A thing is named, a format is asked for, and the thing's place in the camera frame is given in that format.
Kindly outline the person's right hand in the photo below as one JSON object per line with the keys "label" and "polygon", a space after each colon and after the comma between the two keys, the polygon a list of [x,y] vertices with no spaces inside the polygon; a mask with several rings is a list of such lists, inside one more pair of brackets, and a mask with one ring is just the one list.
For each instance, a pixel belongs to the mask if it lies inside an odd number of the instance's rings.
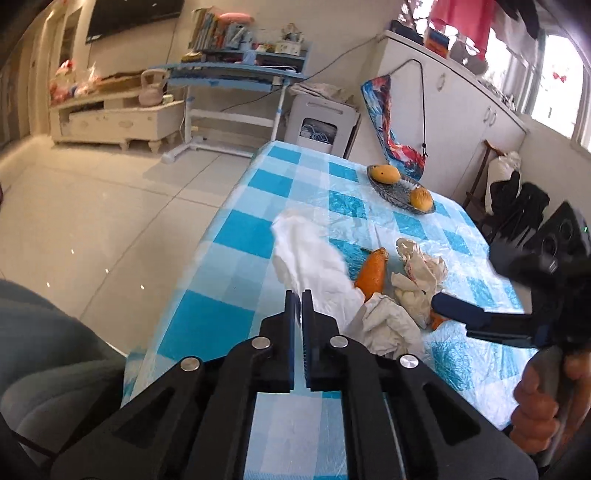
{"label": "person's right hand", "polygon": [[[574,382],[571,411],[564,422],[561,445],[565,445],[579,429],[590,410],[590,353],[571,355],[565,360],[565,375]],[[561,423],[555,418],[559,405],[539,390],[540,376],[530,360],[522,379],[514,390],[517,408],[511,422],[510,438],[528,454],[546,450]]]}

